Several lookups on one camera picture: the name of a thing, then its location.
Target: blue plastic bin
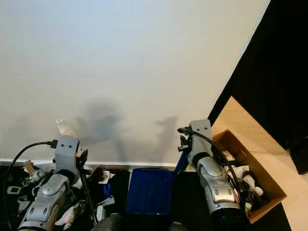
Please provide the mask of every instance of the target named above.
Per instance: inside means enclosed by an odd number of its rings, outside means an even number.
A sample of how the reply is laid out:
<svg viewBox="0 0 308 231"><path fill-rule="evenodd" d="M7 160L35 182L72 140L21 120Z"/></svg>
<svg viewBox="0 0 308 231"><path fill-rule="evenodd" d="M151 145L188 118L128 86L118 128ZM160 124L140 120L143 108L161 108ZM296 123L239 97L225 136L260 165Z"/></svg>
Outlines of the blue plastic bin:
<svg viewBox="0 0 308 231"><path fill-rule="evenodd" d="M168 170L137 168L132 172L127 214L168 215L171 206L172 173Z"/></svg>

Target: open cardboard box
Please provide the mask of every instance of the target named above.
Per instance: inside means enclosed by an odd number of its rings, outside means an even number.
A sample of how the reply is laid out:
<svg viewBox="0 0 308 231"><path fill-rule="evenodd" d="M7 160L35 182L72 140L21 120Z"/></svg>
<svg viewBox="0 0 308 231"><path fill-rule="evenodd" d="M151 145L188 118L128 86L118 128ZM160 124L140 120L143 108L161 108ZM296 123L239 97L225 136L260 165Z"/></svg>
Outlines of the open cardboard box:
<svg viewBox="0 0 308 231"><path fill-rule="evenodd" d="M240 165L249 165L250 170L254 173L257 181L267 194L269 202L261 208L252 211L252 214L249 216L251 223L256 222L287 197L276 181L232 132L226 130L219 133L213 137L213 141L222 144L240 162Z"/></svg>

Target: white wall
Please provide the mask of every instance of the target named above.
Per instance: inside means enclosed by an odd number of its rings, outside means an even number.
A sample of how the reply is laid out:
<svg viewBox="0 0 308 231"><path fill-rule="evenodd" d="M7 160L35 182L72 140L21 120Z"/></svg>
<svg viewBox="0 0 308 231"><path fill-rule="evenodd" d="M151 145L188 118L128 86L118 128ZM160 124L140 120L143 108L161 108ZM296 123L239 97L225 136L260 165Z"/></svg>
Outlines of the white wall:
<svg viewBox="0 0 308 231"><path fill-rule="evenodd" d="M268 2L1 0L1 158L63 118L91 161L175 163L176 128L209 115Z"/></svg>

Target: light wood floor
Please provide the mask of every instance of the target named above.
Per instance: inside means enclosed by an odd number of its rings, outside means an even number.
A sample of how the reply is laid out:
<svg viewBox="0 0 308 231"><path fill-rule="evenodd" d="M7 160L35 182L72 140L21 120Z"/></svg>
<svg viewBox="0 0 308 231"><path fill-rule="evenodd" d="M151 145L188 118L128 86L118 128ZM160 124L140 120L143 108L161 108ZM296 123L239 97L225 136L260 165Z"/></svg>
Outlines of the light wood floor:
<svg viewBox="0 0 308 231"><path fill-rule="evenodd" d="M288 195L282 202L293 231L308 230L308 174L299 175L284 150L236 101L230 98L212 127L229 129Z"/></svg>

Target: wire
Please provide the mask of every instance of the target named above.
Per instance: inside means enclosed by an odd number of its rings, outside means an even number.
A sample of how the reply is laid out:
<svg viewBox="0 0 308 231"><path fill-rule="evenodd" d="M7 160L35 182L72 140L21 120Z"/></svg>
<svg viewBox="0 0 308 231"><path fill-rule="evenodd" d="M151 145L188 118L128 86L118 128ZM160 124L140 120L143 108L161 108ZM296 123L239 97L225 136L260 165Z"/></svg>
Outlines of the wire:
<svg viewBox="0 0 308 231"><path fill-rule="evenodd" d="M13 165L15 164L15 162L17 161L17 159L22 155L22 153L25 152L25 150L31 148L31 147L34 147L34 146L37 146L37 145L41 145L41 144L46 144L46 145L52 145L52 141L45 141L45 142L38 142L38 143L33 143L33 144L30 144L28 145L27 147L25 147L23 150L21 150L17 156L15 156L15 158L13 159L13 161L11 162L10 166L8 167L8 169L6 170L5 174L4 174L4 178L3 178L3 200L4 200L4 213L5 213L5 216L7 218L7 223L8 223L8 226L9 226L9 229L11 231L13 231L13 228L12 228L12 224L11 224L11 221L10 221L10 217L9 216L9 213L8 213L8 208L7 208L7 201L6 201L6 195L7 195L7 181L8 181L8 175L9 175L9 172L11 170L11 168L13 167Z"/></svg>
<svg viewBox="0 0 308 231"><path fill-rule="evenodd" d="M241 196L240 196L240 194L241 194L240 184L239 184L239 182L238 182L238 180L237 180L237 177L236 177L236 175L235 175L235 172L234 172L233 168L231 167L229 161L227 160L227 158L226 158L226 156L224 155L224 153L220 150L220 148L219 148L211 139L209 139L208 137L202 135L202 134L199 133L199 132L192 131L192 130L188 130L188 129L185 129L185 128L179 128L179 129L178 129L178 132L179 132L179 133L188 133L188 134L191 134L191 135L196 135L196 136L198 136L198 137L200 137L200 138L206 140L206 141L209 142L210 144L212 144L212 145L218 150L218 152L220 153L220 155L223 157L223 159L224 159L225 162L227 163L227 165L228 165L228 167L229 167L229 170L230 170L230 172L231 172L231 174L232 174L232 176L233 176L233 180L234 180L234 182L235 182L234 187L235 187L235 189L236 189L236 191L237 191L237 193L238 193L238 196L239 196L240 207L241 207L241 210L242 210L243 212L245 212L245 207L244 207L244 204L243 204L243 202L242 202L242 200L241 200Z"/></svg>

